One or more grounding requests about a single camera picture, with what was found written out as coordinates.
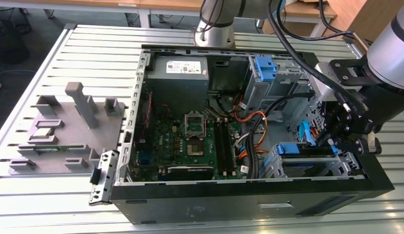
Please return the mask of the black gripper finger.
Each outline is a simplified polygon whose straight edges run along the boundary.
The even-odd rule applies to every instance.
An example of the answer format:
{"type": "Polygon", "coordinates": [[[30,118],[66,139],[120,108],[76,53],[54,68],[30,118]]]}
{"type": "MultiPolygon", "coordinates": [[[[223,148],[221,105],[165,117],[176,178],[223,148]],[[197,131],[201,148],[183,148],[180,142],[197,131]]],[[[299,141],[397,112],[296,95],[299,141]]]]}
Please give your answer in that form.
{"type": "Polygon", "coordinates": [[[346,111],[344,107],[335,101],[322,102],[320,115],[323,126],[318,134],[318,146],[331,139],[332,144],[340,148],[351,145],[348,124],[352,120],[352,111],[346,111]]]}
{"type": "Polygon", "coordinates": [[[334,147],[342,151],[360,155],[379,155],[380,154],[380,144],[375,137],[375,133],[379,128],[372,128],[367,134],[356,133],[342,133],[332,137],[334,147]]]}

